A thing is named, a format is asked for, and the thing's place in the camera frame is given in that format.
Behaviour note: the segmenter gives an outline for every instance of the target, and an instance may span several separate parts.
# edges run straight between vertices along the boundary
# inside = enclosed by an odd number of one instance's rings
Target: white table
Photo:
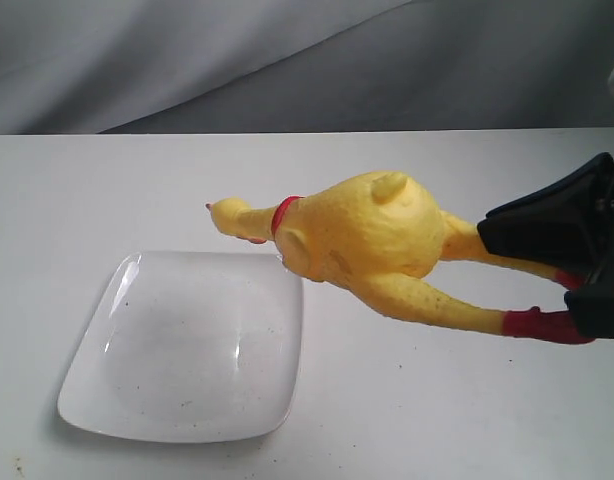
[[[402,169],[477,222],[596,153],[614,129],[358,135],[0,137],[0,479],[614,479],[614,341],[570,347],[382,318],[306,284],[302,368],[262,439],[158,445],[66,425],[56,398],[109,275],[137,250],[273,251],[203,205],[270,206]],[[430,281],[501,308],[564,308],[518,272]]]

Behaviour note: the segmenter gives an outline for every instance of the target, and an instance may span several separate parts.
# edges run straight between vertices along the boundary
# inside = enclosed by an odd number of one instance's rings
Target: rubber chicken
[[[475,225],[441,210],[405,173],[365,173],[260,210],[239,198],[206,206],[221,233],[275,242],[288,270],[348,290],[383,316],[556,343],[593,340],[577,332],[567,312],[480,308],[426,283],[439,261],[455,260],[512,268],[565,288],[579,280],[551,266],[489,254]]]

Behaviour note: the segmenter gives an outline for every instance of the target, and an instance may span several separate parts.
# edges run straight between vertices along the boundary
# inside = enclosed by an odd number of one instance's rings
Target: clear glass dish
[[[302,280],[275,255],[136,253],[96,309],[58,411],[134,440],[264,435],[289,414],[302,317]]]

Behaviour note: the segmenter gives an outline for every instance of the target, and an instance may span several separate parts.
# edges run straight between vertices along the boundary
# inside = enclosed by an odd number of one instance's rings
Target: rubber chicken head
[[[271,208],[253,209],[239,198],[207,208],[221,233],[275,242],[287,269],[344,288],[384,316],[559,343],[591,341],[567,319],[563,323],[566,312],[550,317],[558,322],[545,329],[545,316],[554,314],[484,309],[424,282],[440,260],[514,268],[561,284],[572,280],[550,266],[488,254],[474,225],[441,210],[431,193],[403,172],[361,174]]]

